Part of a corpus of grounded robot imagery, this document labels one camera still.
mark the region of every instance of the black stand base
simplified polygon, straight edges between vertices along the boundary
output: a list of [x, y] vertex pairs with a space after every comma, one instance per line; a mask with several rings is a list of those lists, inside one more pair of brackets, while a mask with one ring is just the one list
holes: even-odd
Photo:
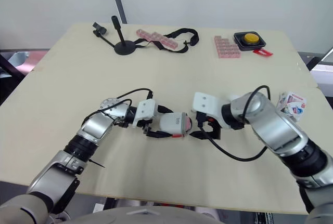
[[125, 41], [126, 45], [123, 46], [121, 42], [114, 46], [114, 51], [119, 55], [128, 55], [135, 51], [135, 43], [133, 41]]

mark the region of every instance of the snack package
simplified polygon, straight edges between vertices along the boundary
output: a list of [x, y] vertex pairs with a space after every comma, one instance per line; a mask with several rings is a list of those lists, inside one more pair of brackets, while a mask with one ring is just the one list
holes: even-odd
[[276, 108], [298, 122], [304, 113], [306, 99], [293, 92], [281, 93]]

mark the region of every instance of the red plastic piece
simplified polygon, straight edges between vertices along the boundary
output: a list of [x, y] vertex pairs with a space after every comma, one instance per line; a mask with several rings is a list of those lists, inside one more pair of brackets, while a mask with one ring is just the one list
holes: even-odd
[[178, 43], [176, 41], [173, 41], [157, 32], [153, 32], [152, 34], [150, 34], [142, 29], [138, 29], [136, 31], [136, 34], [140, 38], [144, 38], [146, 41], [159, 41], [162, 43], [162, 45], [168, 46], [172, 49], [176, 49], [178, 47]]
[[221, 36], [215, 36], [214, 41], [217, 54], [219, 55], [220, 59], [240, 58], [240, 50], [238, 45], [230, 44], [229, 39], [221, 38]]
[[269, 52], [269, 51], [267, 51], [267, 50], [265, 50], [265, 49], [263, 49], [263, 48], [261, 48], [261, 49], [259, 49], [259, 50], [254, 50], [253, 52], [254, 52], [255, 54], [259, 54], [259, 55], [261, 55], [261, 56], [265, 56], [265, 57], [269, 57], [269, 56], [273, 55], [272, 52]]

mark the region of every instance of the pink object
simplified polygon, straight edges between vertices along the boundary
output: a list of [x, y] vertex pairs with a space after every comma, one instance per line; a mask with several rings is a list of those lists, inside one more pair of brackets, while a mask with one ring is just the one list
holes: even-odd
[[24, 75], [27, 75], [29, 72], [34, 69], [37, 63], [44, 57], [47, 51], [31, 51], [29, 52], [28, 59], [22, 64], [16, 67]]
[[159, 41], [162, 45], [168, 46], [172, 49], [176, 49], [178, 47], [178, 43], [176, 41], [173, 41], [157, 32], [153, 32], [152, 34], [150, 34], [142, 29], [139, 29], [136, 31], [136, 34], [140, 38], [144, 38], [146, 41]]
[[214, 41], [220, 59], [240, 58], [240, 50], [238, 46], [236, 44], [230, 44], [229, 39], [215, 36]]

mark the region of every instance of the white wall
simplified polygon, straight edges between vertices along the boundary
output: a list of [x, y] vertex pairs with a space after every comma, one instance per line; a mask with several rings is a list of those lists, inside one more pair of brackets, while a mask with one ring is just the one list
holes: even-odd
[[71, 24], [112, 15], [114, 0], [0, 0], [0, 49], [51, 48]]
[[333, 46], [332, 0], [122, 0], [128, 23], [283, 30], [299, 51]]

